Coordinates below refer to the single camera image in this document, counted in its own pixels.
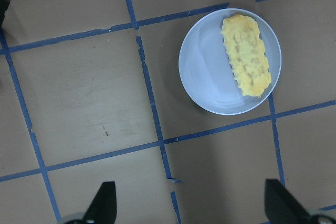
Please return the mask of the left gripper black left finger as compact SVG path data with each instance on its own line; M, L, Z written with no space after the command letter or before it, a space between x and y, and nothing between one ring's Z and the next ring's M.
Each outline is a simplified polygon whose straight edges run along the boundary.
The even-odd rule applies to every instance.
M115 182L103 182L82 220L84 223L115 223L117 197Z

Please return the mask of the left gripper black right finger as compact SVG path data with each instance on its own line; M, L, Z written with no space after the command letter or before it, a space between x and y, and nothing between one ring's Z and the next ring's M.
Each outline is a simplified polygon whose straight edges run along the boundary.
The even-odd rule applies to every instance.
M270 223L318 223L277 179L265 180L264 209Z

